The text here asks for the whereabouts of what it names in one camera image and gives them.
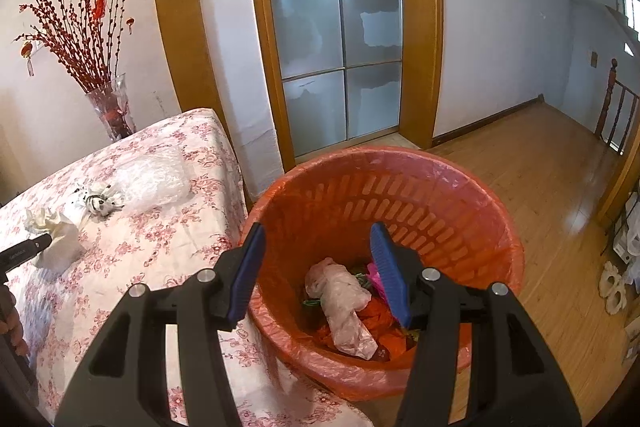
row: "window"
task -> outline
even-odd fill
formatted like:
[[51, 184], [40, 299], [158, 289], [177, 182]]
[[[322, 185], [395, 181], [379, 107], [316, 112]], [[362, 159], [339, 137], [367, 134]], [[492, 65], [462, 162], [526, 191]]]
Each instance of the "window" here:
[[625, 0], [625, 15], [629, 26], [640, 32], [640, 0]]

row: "newel post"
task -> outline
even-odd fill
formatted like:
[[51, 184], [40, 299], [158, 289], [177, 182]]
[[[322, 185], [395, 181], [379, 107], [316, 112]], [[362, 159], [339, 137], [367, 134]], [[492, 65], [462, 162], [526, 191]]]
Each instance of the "newel post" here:
[[604, 102], [602, 103], [602, 111], [600, 112], [600, 118], [598, 118], [598, 125], [596, 126], [595, 135], [598, 138], [602, 138], [602, 130], [604, 129], [604, 123], [607, 120], [607, 112], [609, 111], [609, 104], [611, 103], [611, 95], [613, 93], [613, 86], [616, 83], [617, 73], [616, 68], [618, 61], [615, 58], [611, 59], [611, 69], [609, 71], [609, 82], [607, 83], [607, 92], [604, 96]]

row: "floral bedsheet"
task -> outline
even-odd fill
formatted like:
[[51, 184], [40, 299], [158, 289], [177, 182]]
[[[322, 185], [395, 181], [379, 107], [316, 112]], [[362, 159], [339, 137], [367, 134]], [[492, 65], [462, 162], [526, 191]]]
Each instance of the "floral bedsheet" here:
[[[90, 220], [80, 236], [86, 253], [62, 276], [31, 263], [8, 274], [31, 347], [39, 409], [49, 420], [84, 352], [128, 286], [180, 284], [213, 266], [222, 251], [237, 243], [246, 218], [242, 178], [215, 113], [196, 109], [78, 160], [0, 208], [2, 250], [30, 237], [23, 227], [26, 209], [63, 210], [77, 184], [106, 182], [124, 162], [166, 147], [179, 148], [186, 162], [191, 184], [186, 201]], [[350, 404], [276, 359], [249, 318], [232, 333], [221, 332], [220, 340], [246, 427], [371, 425]], [[172, 419], [186, 424], [175, 334], [168, 336], [167, 350]]]

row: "frosted glass panel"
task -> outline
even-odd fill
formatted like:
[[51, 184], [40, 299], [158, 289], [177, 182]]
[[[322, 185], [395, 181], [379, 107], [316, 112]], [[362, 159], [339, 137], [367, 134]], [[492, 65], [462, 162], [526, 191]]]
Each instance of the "frosted glass panel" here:
[[271, 0], [283, 78], [342, 67], [338, 0]]
[[400, 0], [342, 0], [347, 65], [402, 58]]
[[300, 78], [283, 85], [295, 156], [346, 139], [342, 71]]
[[347, 70], [349, 138], [398, 125], [400, 62]]

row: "blue gripper pad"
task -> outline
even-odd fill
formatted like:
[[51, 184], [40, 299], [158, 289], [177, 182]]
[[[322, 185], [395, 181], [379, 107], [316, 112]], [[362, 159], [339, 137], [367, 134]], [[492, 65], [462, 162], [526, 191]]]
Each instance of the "blue gripper pad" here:
[[226, 318], [231, 323], [241, 321], [246, 315], [265, 250], [264, 228], [260, 223], [254, 223], [242, 244], [242, 253], [244, 255], [231, 286], [229, 309], [226, 315]]
[[384, 223], [377, 222], [371, 226], [370, 248], [373, 261], [378, 266], [391, 313], [402, 327], [408, 328], [412, 321], [409, 309], [409, 287], [396, 259], [398, 247], [386, 231]]

